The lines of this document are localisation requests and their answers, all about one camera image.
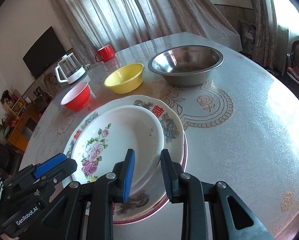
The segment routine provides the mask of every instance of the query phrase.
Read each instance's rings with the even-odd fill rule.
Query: pink rose pattern
[[[93,176],[93,174],[96,172],[97,166],[102,160],[101,153],[108,147],[106,137],[108,136],[110,126],[111,124],[108,124],[105,129],[99,129],[98,136],[86,142],[82,159],[82,172],[85,178],[89,179],[87,182],[95,181],[98,178],[97,176]]]
[[[88,176],[92,176],[92,174],[96,171],[97,166],[98,166],[98,161],[97,162],[84,161],[82,172],[84,172],[84,174],[87,174]]]

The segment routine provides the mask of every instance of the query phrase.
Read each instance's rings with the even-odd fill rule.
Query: kettle handle
[[[60,71],[62,72],[63,77],[66,78],[65,73],[62,70],[62,68],[59,65],[57,65],[57,67],[55,68],[55,74],[56,74],[58,82],[59,83],[68,82],[67,78],[66,79],[60,79],[58,69],[60,69]]]

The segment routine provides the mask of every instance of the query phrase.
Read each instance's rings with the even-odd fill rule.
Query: mug handle
[[[61,68],[59,65],[57,65],[57,67],[55,68],[55,74],[56,74],[56,77],[57,77],[58,82],[59,82],[59,83],[68,82],[67,79],[60,79],[58,69],[60,69],[60,71],[62,72],[62,75],[64,76],[64,78],[66,78],[65,73],[64,73],[64,71],[62,70],[62,68]]]
[[[98,52],[95,54],[95,60],[96,60],[96,62],[102,62],[102,59],[101,59],[100,61],[97,60],[97,55],[99,56],[99,53],[98,53]]]

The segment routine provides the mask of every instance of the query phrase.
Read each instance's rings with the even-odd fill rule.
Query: red bowl
[[[88,105],[91,92],[88,82],[84,81],[74,86],[62,99],[60,104],[70,110],[79,111]]]

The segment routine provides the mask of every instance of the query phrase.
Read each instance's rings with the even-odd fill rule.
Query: cabinet
[[[39,111],[36,105],[31,102],[25,112],[21,115],[14,130],[10,133],[6,143],[16,147],[24,153],[38,121]]]

